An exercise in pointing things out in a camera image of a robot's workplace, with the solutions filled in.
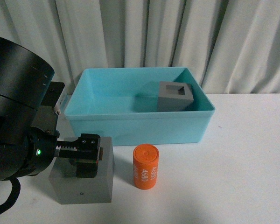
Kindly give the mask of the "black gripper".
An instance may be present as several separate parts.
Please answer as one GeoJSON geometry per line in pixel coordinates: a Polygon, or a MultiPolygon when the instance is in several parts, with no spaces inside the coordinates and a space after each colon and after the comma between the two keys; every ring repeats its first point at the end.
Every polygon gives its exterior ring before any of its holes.
{"type": "Polygon", "coordinates": [[[101,156],[101,137],[83,133],[74,141],[58,140],[58,131],[48,133],[32,127],[28,131],[28,157],[25,175],[34,176],[44,171],[54,157],[66,158],[76,167],[76,177],[94,178],[98,173],[101,156]]]}

